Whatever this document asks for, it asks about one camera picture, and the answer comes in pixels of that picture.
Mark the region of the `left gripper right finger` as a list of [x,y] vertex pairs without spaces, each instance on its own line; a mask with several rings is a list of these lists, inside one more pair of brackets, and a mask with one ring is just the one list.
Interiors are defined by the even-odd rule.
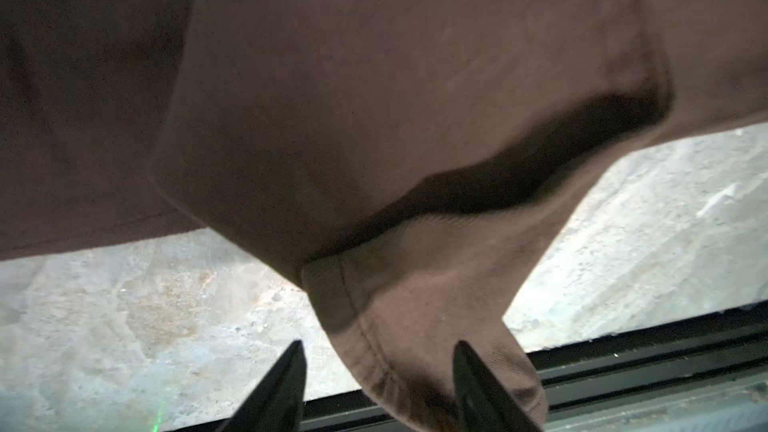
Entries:
[[466,341],[454,347],[453,382],[461,431],[541,431]]

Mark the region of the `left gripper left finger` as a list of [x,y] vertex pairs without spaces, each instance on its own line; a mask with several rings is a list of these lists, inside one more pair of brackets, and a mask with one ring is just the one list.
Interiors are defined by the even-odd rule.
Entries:
[[303,417],[307,362],[301,340],[282,353],[217,432],[296,432]]

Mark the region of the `brown trousers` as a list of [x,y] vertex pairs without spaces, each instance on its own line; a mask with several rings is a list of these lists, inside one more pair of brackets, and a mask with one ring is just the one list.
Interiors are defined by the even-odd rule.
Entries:
[[466,341],[623,156],[767,118],[767,0],[1,0],[1,256],[207,226],[308,295],[363,391],[460,430]]

